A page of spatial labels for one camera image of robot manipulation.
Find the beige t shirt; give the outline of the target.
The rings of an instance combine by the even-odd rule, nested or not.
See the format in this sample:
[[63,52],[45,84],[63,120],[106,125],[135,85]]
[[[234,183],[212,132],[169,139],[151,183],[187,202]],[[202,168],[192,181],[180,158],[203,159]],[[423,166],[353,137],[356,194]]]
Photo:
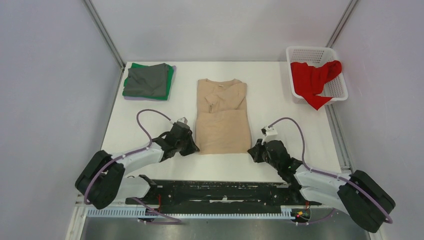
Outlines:
[[238,79],[198,80],[195,144],[201,155],[243,154],[252,146],[247,90]]

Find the red t shirt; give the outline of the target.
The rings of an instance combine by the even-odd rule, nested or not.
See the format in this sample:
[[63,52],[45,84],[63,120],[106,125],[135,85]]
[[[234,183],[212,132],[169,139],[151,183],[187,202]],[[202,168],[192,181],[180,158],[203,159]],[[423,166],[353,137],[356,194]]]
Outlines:
[[342,73],[342,63],[334,60],[321,67],[314,67],[305,62],[292,62],[290,69],[295,93],[303,97],[315,110],[319,110],[332,99],[319,94],[324,90],[326,83]]

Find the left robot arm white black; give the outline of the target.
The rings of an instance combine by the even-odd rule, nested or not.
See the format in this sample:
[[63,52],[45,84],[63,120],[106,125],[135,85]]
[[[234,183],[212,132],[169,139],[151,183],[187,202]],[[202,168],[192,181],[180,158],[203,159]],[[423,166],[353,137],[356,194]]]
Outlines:
[[97,151],[75,181],[75,188],[84,196],[87,204],[101,210],[115,200],[136,197],[145,204],[157,198],[154,183],[145,176],[126,175],[153,164],[171,159],[176,153],[185,157],[198,153],[193,132],[184,122],[177,121],[171,130],[162,133],[140,149],[128,153],[109,154]]

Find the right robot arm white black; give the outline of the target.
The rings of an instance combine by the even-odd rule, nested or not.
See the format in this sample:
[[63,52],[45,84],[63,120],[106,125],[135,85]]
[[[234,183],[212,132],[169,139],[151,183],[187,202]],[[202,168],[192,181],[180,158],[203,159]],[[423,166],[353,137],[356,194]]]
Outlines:
[[316,202],[342,211],[370,233],[376,233],[396,207],[394,199],[364,171],[342,174],[307,168],[289,155],[280,140],[259,139],[247,152],[255,163],[267,163],[277,171],[288,184],[293,203]]

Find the white plastic laundry basket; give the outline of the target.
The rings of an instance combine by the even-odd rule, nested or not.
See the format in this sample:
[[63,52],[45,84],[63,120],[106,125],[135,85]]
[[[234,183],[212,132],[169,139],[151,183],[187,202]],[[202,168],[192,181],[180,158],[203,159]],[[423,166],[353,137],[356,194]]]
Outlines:
[[[292,99],[296,104],[306,104],[306,100],[295,92],[291,63],[306,63],[308,66],[319,68],[328,62],[339,60],[339,57],[332,48],[320,46],[289,46],[285,53]],[[331,98],[326,103],[327,105],[345,101],[349,95],[343,74],[340,73],[333,80],[327,82],[319,96]]]

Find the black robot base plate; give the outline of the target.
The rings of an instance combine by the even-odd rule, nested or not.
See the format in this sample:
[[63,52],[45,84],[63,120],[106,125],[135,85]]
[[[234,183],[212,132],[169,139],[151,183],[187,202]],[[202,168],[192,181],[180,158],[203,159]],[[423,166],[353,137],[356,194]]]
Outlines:
[[153,180],[141,198],[163,214],[277,214],[282,206],[305,207],[286,183]]

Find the aluminium frame rails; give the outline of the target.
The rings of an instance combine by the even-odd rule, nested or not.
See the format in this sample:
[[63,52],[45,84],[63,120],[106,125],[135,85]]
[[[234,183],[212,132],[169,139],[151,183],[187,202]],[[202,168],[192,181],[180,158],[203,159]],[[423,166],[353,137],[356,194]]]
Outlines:
[[[75,182],[87,205],[101,210],[117,198],[143,198],[152,185],[142,177],[125,174],[172,158],[199,152],[186,119],[173,123],[170,131],[150,138],[141,148],[111,155],[96,152]],[[307,201],[326,204],[348,212],[350,208],[378,207],[379,186],[363,171],[343,175],[310,167],[291,157],[280,140],[258,139],[248,150],[256,163],[267,163]]]

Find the left corner aluminium post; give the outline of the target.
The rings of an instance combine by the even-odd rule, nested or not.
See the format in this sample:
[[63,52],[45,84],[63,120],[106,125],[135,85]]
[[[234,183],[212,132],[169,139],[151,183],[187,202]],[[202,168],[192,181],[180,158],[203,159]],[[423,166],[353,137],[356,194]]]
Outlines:
[[126,67],[126,63],[124,62],[121,54],[119,53],[115,43],[113,42],[105,24],[103,23],[101,16],[99,15],[94,3],[92,0],[82,0],[82,3],[85,5],[90,17],[94,21],[97,29],[99,30],[103,40],[105,41],[107,47],[109,48],[110,52],[112,53],[117,65],[123,72]]

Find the corner aluminium post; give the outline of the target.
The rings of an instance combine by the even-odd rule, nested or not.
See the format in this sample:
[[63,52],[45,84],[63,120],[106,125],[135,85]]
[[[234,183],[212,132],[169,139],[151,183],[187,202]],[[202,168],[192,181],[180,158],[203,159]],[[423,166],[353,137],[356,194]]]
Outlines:
[[360,0],[350,0],[341,15],[334,31],[332,32],[329,40],[327,41],[325,47],[326,48],[332,48],[335,43],[337,42],[339,36],[341,35],[345,25],[347,24],[348,20],[350,19],[352,13],[354,12],[355,8],[357,7]]
[[105,41],[107,47],[109,48],[110,52],[112,53],[117,65],[123,72],[126,67],[126,63],[124,62],[121,54],[119,53],[115,43],[113,42],[105,24],[103,23],[101,16],[99,15],[94,3],[92,0],[82,0],[82,3],[85,5],[90,17],[94,21],[97,29],[99,30],[103,40]]

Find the right corner aluminium post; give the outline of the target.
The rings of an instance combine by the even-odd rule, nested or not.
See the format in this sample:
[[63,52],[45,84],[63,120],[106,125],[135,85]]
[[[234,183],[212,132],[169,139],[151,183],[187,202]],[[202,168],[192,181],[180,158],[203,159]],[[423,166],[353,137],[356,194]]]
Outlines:
[[347,24],[348,20],[350,19],[352,13],[354,12],[355,8],[357,7],[360,0],[350,0],[341,15],[334,31],[332,32],[329,40],[327,41],[325,47],[326,48],[332,48],[335,43],[337,42],[339,36],[341,35],[345,25]]

